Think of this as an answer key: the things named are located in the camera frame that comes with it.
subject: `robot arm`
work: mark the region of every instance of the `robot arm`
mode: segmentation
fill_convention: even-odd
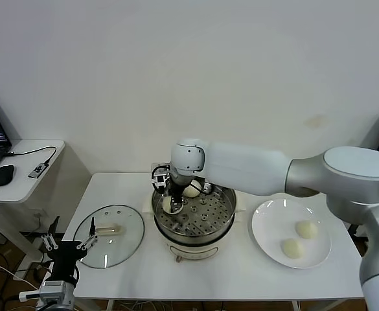
[[[195,176],[258,196],[325,193],[328,208],[338,218],[366,225],[370,245],[360,281],[369,310],[379,311],[379,152],[337,147],[291,160],[277,151],[184,139],[172,148],[169,169],[176,202]]]

